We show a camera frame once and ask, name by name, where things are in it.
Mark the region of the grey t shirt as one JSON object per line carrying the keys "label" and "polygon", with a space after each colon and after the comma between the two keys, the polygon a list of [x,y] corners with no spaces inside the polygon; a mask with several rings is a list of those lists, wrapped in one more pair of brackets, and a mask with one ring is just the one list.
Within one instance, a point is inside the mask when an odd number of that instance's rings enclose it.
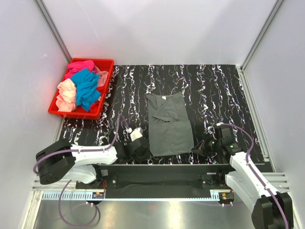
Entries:
{"label": "grey t shirt", "polygon": [[189,153],[194,147],[193,131],[183,94],[147,94],[148,137],[154,157]]}

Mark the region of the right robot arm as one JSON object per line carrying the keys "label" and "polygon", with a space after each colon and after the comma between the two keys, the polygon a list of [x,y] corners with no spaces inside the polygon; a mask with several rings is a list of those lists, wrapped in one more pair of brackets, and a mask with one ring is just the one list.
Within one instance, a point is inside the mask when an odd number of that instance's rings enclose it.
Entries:
{"label": "right robot arm", "polygon": [[279,192],[251,160],[254,144],[244,151],[236,142],[233,129],[249,135],[242,128],[218,123],[213,131],[192,149],[192,152],[210,156],[216,154],[228,162],[233,171],[216,177],[218,187],[234,191],[251,212],[256,229],[292,229],[294,227],[293,201],[286,192]]}

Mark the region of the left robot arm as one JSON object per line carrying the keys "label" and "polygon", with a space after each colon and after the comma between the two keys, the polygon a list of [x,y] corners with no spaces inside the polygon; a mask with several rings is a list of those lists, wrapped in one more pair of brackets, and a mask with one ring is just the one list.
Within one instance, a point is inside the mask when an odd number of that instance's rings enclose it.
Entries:
{"label": "left robot arm", "polygon": [[149,142],[143,137],[104,146],[80,146],[61,139],[36,154],[33,172],[42,185],[71,180],[97,189],[105,185],[107,176],[100,165],[142,162],[152,156]]}

